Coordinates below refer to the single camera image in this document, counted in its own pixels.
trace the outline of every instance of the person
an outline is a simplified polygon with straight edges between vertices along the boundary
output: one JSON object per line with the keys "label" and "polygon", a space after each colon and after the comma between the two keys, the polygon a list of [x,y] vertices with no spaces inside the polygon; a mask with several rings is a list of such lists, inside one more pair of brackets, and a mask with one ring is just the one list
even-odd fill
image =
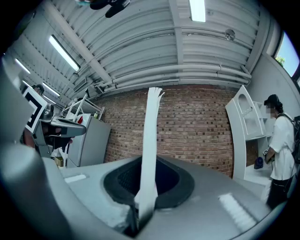
{"label": "person", "polygon": [[273,94],[264,101],[266,112],[271,117],[276,118],[273,130],[273,136],[269,145],[268,153],[265,156],[265,162],[268,164],[273,156],[275,156],[274,164],[272,163],[272,183],[270,188],[267,204],[271,209],[287,200],[292,178],[297,172],[295,161],[292,156],[294,151],[294,127],[290,120],[280,115],[284,113],[283,105],[279,101],[278,96]]}
{"label": "person", "polygon": [[41,84],[33,85],[32,88],[35,92],[38,93],[38,95],[42,96],[44,94],[45,89],[44,89],[43,85],[41,85]]}

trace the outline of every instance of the black cap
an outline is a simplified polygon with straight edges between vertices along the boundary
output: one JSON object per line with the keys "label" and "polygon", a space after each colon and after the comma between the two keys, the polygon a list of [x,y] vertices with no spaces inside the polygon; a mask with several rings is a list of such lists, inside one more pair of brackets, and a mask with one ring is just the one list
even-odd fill
{"label": "black cap", "polygon": [[40,89],[40,90],[41,90],[41,94],[43,94],[43,93],[44,93],[44,91],[45,91],[45,89],[44,89],[43,85],[41,85],[41,84],[38,84],[38,85],[33,85],[33,86],[32,86],[32,88],[33,88],[33,89],[35,89],[35,88],[38,88],[38,89]]}
{"label": "black cap", "polygon": [[264,101],[264,105],[266,106],[267,104],[272,104],[274,106],[277,106],[280,103],[278,97],[276,94],[272,94],[268,97],[267,100]]}

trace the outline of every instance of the white t-shirt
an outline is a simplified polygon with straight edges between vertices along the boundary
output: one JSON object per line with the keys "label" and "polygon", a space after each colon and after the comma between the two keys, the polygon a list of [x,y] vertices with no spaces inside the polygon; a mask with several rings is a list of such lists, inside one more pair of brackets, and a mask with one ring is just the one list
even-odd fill
{"label": "white t-shirt", "polygon": [[270,147],[276,152],[271,178],[276,180],[289,179],[297,172],[297,166],[294,166],[295,161],[292,156],[295,148],[294,127],[284,116],[275,121]]}

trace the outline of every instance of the white wall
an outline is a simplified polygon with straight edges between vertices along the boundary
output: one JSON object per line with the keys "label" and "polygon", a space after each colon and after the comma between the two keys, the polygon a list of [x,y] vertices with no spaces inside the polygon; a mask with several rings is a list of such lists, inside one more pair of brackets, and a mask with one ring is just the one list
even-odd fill
{"label": "white wall", "polygon": [[300,94],[285,70],[263,52],[251,73],[247,88],[253,101],[263,103],[269,95],[277,94],[283,109],[292,117],[300,115]]}

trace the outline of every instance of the white shelf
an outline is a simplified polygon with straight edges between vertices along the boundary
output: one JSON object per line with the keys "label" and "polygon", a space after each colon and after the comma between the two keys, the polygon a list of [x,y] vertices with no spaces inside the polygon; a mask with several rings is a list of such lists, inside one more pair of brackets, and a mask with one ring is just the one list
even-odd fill
{"label": "white shelf", "polygon": [[273,119],[266,113],[262,103],[252,101],[246,88],[242,86],[234,98],[226,105],[234,144],[233,179],[266,201],[270,191],[272,169],[263,163],[263,168],[246,167],[246,142],[257,141],[258,157],[264,157],[272,137]]}
{"label": "white shelf", "polygon": [[91,101],[87,100],[86,98],[87,98],[87,95],[85,95],[82,100],[80,100],[76,103],[73,103],[71,106],[62,110],[62,114],[67,113],[67,115],[65,117],[68,118],[70,116],[70,113],[73,113],[74,114],[73,121],[75,121],[78,114],[98,113],[99,114],[98,119],[100,120],[105,108],[98,107],[97,105],[93,104]]}

